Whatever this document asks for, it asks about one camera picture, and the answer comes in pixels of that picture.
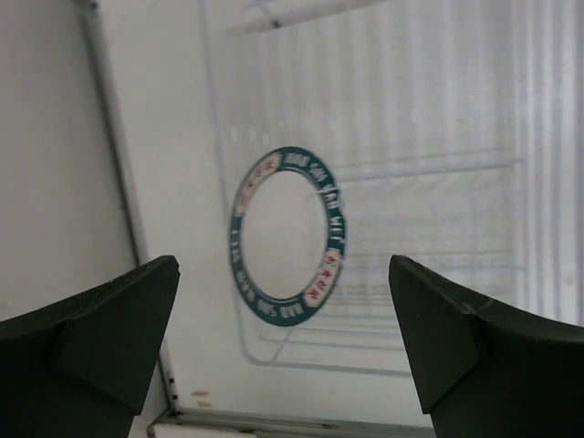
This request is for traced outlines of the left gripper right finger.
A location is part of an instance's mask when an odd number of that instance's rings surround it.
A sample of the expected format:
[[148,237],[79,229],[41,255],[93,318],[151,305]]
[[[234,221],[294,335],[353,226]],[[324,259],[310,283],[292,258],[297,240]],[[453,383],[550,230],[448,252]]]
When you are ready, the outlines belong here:
[[438,437],[580,437],[583,329],[460,286],[404,255],[389,285]]

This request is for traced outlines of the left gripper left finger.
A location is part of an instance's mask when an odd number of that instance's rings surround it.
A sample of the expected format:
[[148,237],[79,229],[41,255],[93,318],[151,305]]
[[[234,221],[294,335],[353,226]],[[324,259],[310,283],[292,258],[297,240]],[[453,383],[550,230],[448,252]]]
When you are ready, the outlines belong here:
[[160,256],[1,324],[4,437],[126,437],[141,415],[180,272]]

